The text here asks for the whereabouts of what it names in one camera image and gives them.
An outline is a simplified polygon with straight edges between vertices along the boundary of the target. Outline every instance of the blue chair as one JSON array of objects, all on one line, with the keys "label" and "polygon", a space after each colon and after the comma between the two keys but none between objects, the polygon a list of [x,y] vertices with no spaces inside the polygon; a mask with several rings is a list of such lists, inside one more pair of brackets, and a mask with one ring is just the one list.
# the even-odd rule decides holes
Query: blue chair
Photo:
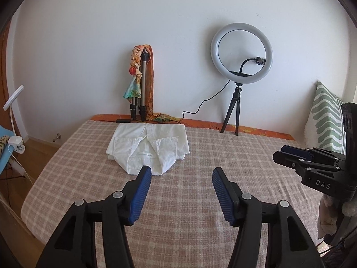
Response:
[{"label": "blue chair", "polygon": [[[14,133],[8,129],[5,129],[0,126],[0,138],[2,136],[14,136]],[[11,145],[6,144],[4,151],[1,154],[0,157],[0,174],[4,171],[6,164],[8,163],[8,160],[11,157],[11,153],[14,151],[14,147]]]}]

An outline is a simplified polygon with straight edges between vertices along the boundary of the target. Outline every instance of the pillow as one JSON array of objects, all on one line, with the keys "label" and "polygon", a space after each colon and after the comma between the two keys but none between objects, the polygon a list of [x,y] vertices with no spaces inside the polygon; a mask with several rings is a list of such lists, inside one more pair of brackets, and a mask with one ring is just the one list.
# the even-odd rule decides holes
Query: pillow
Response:
[{"label": "pillow", "polygon": [[317,82],[316,95],[304,132],[309,148],[319,147],[346,154],[346,134],[343,130],[343,101]]},{"label": "pillow", "polygon": [[8,143],[9,139],[10,139],[10,137],[7,135],[0,137],[0,156],[1,156],[2,152],[4,151],[4,148],[5,148],[6,144]]}]

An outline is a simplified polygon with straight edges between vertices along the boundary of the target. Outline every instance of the checkered bedsheet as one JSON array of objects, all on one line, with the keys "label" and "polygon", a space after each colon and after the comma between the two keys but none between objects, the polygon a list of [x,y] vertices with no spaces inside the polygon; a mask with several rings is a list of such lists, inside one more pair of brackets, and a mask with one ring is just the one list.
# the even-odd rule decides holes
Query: checkered bedsheet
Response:
[{"label": "checkered bedsheet", "polygon": [[[121,190],[128,175],[105,150],[115,123],[85,122],[49,161],[27,195],[21,217],[46,243],[78,198],[102,200]],[[136,267],[227,267],[238,228],[230,227],[212,185],[212,171],[223,168],[260,201],[291,203],[312,239],[317,241],[321,194],[300,183],[300,177],[272,160],[273,153],[295,141],[216,130],[186,128],[190,154],[162,176],[153,176],[138,221],[127,227]],[[105,267],[100,224],[96,229],[98,267]],[[267,224],[262,227],[258,267],[264,267]]]}]

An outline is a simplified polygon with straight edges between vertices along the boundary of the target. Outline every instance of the folded white shirt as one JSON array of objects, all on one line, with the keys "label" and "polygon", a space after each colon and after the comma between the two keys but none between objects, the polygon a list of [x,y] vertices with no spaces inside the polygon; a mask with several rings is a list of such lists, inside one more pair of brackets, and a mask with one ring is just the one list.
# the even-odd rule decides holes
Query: folded white shirt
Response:
[{"label": "folded white shirt", "polygon": [[106,153],[129,174],[147,165],[152,175],[162,175],[190,150],[184,125],[120,123]]}]

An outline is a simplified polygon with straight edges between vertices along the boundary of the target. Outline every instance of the desk lamp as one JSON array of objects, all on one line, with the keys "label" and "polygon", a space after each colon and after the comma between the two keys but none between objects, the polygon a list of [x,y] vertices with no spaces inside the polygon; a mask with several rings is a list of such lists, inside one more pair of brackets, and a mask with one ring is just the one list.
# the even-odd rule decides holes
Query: desk lamp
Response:
[{"label": "desk lamp", "polygon": [[[226,69],[226,67],[222,64],[220,57],[218,55],[218,47],[220,45],[221,40],[225,35],[232,31],[236,30],[243,30],[250,32],[254,34],[256,37],[259,38],[259,40],[263,43],[264,49],[265,49],[265,54],[266,58],[262,59],[260,57],[257,57],[255,59],[247,59],[246,61],[243,62],[240,71],[230,71]],[[236,113],[236,135],[238,135],[238,126],[239,126],[239,115],[240,115],[240,96],[241,96],[241,91],[242,89],[240,88],[243,84],[251,84],[253,82],[257,82],[261,80],[263,77],[267,75],[267,73],[270,71],[271,65],[273,64],[273,50],[271,48],[270,42],[268,38],[261,32],[259,29],[255,28],[252,25],[245,24],[245,23],[232,23],[229,24],[223,28],[221,28],[213,37],[212,44],[211,44],[211,57],[213,60],[213,63],[215,67],[218,69],[218,71],[224,75],[226,78],[234,81],[237,85],[233,97],[231,100],[231,104],[229,106],[226,118],[224,119],[224,123],[221,129],[221,133],[224,132],[226,129],[226,126],[228,124],[228,120],[231,116],[231,113],[233,111],[233,108],[235,104],[237,104],[237,113]],[[258,71],[254,75],[248,75],[245,73],[242,73],[242,68],[244,63],[246,63],[249,60],[254,60],[256,64],[258,65],[263,65],[262,69]]]},{"label": "desk lamp", "polygon": [[20,95],[20,93],[24,90],[24,86],[21,85],[13,94],[12,96],[8,99],[8,101],[4,105],[4,111],[6,111],[8,108],[10,108],[10,119],[11,119],[11,125],[12,125],[12,131],[14,132],[14,136],[10,137],[8,140],[8,144],[12,145],[14,147],[14,150],[17,153],[22,154],[25,151],[25,146],[23,145],[23,139],[21,136],[17,136],[15,133],[15,127],[14,127],[14,120],[12,118],[12,108],[11,105],[12,103],[16,100],[16,98]]}]

